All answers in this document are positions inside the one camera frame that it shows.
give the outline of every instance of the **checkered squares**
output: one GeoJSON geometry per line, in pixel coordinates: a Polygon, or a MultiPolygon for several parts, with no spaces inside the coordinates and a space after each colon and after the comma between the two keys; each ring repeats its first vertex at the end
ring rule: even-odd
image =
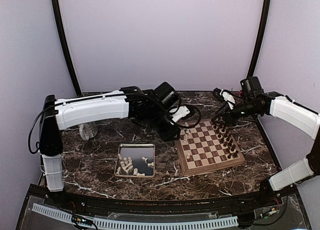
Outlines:
{"type": "Polygon", "coordinates": [[[195,128],[190,129],[189,139],[184,140],[186,130],[180,134],[180,142],[189,169],[209,166],[234,160],[227,158],[227,148],[219,142],[210,121],[200,122],[195,128]]]}

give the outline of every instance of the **black frame pole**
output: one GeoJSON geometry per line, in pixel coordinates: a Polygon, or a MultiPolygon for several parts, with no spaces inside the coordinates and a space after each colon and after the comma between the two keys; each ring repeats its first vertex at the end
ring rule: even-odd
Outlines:
{"type": "Polygon", "coordinates": [[[64,59],[65,59],[65,63],[66,63],[66,66],[68,68],[68,71],[69,71],[69,74],[70,74],[70,77],[71,77],[71,81],[72,81],[75,93],[79,97],[79,96],[81,96],[82,92],[81,92],[81,89],[80,89],[79,82],[77,80],[77,76],[76,76],[76,72],[75,72],[75,69],[74,69],[74,65],[73,65],[72,60],[71,60],[71,55],[70,55],[70,52],[69,52],[69,47],[68,47],[68,44],[67,44],[65,30],[64,30],[64,26],[63,26],[63,22],[62,22],[62,18],[61,18],[59,0],[51,0],[51,2],[52,2],[56,28],[58,30],[58,34],[59,34],[59,38],[60,38],[60,43],[61,43],[61,47],[62,47],[64,59]]]}
{"type": "Polygon", "coordinates": [[[259,54],[260,54],[260,50],[261,50],[262,41],[263,41],[264,35],[265,35],[270,2],[271,2],[271,0],[263,0],[263,7],[262,7],[262,13],[261,13],[258,34],[256,36],[252,59],[251,59],[248,74],[246,77],[251,77],[255,73],[255,69],[257,66],[257,62],[258,62],[258,58],[259,58],[259,54]]]}

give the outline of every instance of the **chessboard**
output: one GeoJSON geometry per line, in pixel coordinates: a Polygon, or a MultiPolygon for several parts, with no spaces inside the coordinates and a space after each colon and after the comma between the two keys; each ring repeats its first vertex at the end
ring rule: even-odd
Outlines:
{"type": "Polygon", "coordinates": [[[213,124],[209,119],[202,120],[192,129],[182,129],[175,145],[184,176],[209,173],[245,162],[231,129],[213,124]]]}

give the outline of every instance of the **black cable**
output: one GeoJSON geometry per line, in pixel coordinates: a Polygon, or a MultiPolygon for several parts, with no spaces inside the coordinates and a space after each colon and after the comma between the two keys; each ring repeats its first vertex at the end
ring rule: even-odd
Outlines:
{"type": "Polygon", "coordinates": [[[181,107],[181,104],[182,104],[182,99],[181,99],[180,96],[178,96],[178,107],[177,107],[177,109],[176,109],[175,112],[170,112],[170,110],[172,110],[172,109],[175,108],[175,106],[172,106],[172,107],[168,110],[168,111],[170,112],[170,114],[173,115],[173,114],[177,113],[178,110],[179,110],[179,108],[181,107]]]}
{"type": "Polygon", "coordinates": [[[195,109],[195,110],[198,112],[198,120],[196,121],[196,123],[193,124],[193,125],[190,125],[190,126],[183,126],[183,125],[180,125],[180,124],[178,124],[178,123],[176,123],[176,122],[174,122],[174,121],[172,121],[172,122],[174,122],[174,123],[175,123],[178,127],[180,127],[180,128],[183,128],[183,129],[191,129],[191,128],[194,128],[195,126],[197,126],[197,125],[201,122],[202,114],[201,114],[201,111],[199,110],[199,108],[196,107],[196,106],[188,105],[188,104],[185,104],[185,106],[187,106],[188,108],[193,108],[193,109],[195,109]]]}
{"type": "Polygon", "coordinates": [[[285,200],[285,207],[282,211],[282,213],[280,214],[280,216],[273,222],[270,222],[270,223],[254,223],[254,221],[256,221],[257,219],[254,219],[252,221],[250,221],[251,223],[249,222],[239,222],[239,224],[243,224],[243,225],[254,225],[254,226],[270,226],[272,224],[275,224],[277,221],[279,221],[285,214],[286,210],[287,210],[287,206],[288,206],[288,198],[289,198],[289,195],[287,193],[286,195],[286,200],[285,200]]]}
{"type": "Polygon", "coordinates": [[[31,135],[32,135],[32,132],[34,130],[34,127],[37,123],[37,121],[39,120],[39,118],[49,109],[53,108],[53,107],[56,107],[56,106],[60,106],[60,105],[63,105],[63,104],[69,104],[69,103],[73,103],[73,102],[79,102],[79,101],[86,101],[86,100],[91,100],[91,99],[99,99],[99,98],[104,98],[104,97],[116,97],[116,96],[129,96],[129,95],[134,95],[134,96],[141,96],[143,98],[146,98],[147,100],[150,100],[152,102],[154,102],[161,110],[162,112],[168,117],[168,119],[175,125],[177,125],[178,127],[181,127],[181,128],[184,128],[184,129],[189,129],[189,128],[194,128],[196,125],[199,124],[199,122],[201,121],[201,118],[202,118],[202,115],[201,115],[201,112],[200,110],[196,107],[196,106],[193,106],[193,105],[186,105],[186,106],[189,106],[190,108],[194,108],[198,114],[199,114],[199,117],[198,117],[198,120],[197,120],[197,123],[192,125],[192,126],[182,126],[178,123],[176,123],[175,121],[172,120],[171,118],[171,113],[168,112],[164,107],[163,105],[157,101],[156,99],[148,96],[148,95],[145,95],[145,94],[139,94],[139,93],[122,93],[122,94],[112,94],[112,95],[103,95],[103,96],[93,96],[93,97],[88,97],[88,98],[84,98],[84,99],[75,99],[75,100],[71,100],[71,101],[66,101],[66,102],[61,102],[61,103],[58,103],[58,104],[55,104],[55,105],[52,105],[52,106],[48,106],[47,108],[43,109],[39,114],[38,116],[35,118],[33,124],[32,124],[32,127],[30,129],[30,132],[29,132],[29,135],[28,135],[28,149],[29,149],[29,152],[31,154],[36,154],[38,151],[39,151],[39,144],[36,143],[36,151],[32,151],[31,149],[31,135]]]}
{"type": "MultiPolygon", "coordinates": [[[[52,205],[53,205],[55,208],[57,208],[58,210],[63,211],[63,212],[65,212],[65,213],[67,213],[67,214],[70,214],[70,215],[73,216],[73,217],[77,217],[77,218],[80,218],[80,219],[81,219],[81,218],[84,218],[85,220],[89,220],[89,219],[86,219],[84,216],[80,216],[80,215],[74,214],[73,212],[69,212],[69,211],[67,211],[67,210],[64,210],[64,209],[61,208],[61,207],[58,207],[57,205],[55,205],[54,201],[52,201],[52,199],[50,198],[49,194],[47,194],[46,197],[47,197],[47,199],[49,199],[49,201],[52,203],[52,205]]],[[[96,230],[99,230],[98,227],[97,227],[97,225],[96,225],[92,220],[89,220],[89,221],[92,222],[92,225],[95,227],[96,230]]],[[[73,222],[73,221],[72,221],[72,223],[74,223],[74,224],[77,226],[78,229],[88,229],[88,228],[89,228],[89,227],[80,226],[80,225],[78,225],[77,222],[73,222]]]]}

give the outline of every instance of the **white chess piece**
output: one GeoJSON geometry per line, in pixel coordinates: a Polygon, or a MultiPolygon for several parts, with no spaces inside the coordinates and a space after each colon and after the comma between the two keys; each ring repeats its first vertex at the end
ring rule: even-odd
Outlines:
{"type": "Polygon", "coordinates": [[[122,168],[125,168],[125,166],[126,166],[123,161],[120,162],[120,165],[121,165],[122,168]]]}
{"type": "Polygon", "coordinates": [[[116,175],[119,175],[121,172],[121,167],[118,167],[117,171],[116,171],[116,175]]]}
{"type": "Polygon", "coordinates": [[[146,158],[146,157],[142,157],[142,160],[145,162],[145,163],[147,163],[148,162],[148,158],[146,158]]]}

